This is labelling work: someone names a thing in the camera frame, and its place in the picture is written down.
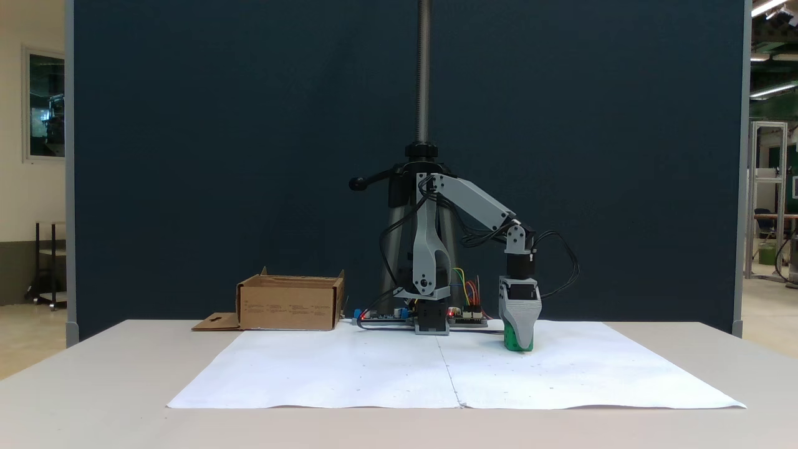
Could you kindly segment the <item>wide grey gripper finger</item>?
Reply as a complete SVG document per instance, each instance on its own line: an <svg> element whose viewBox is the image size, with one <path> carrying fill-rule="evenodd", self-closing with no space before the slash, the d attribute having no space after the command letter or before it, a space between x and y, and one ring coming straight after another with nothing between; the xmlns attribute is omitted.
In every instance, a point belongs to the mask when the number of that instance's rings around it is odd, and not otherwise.
<svg viewBox="0 0 798 449"><path fill-rule="evenodd" d="M501 319L507 350L533 350L535 324L542 312L542 301L504 301Z"/></svg>

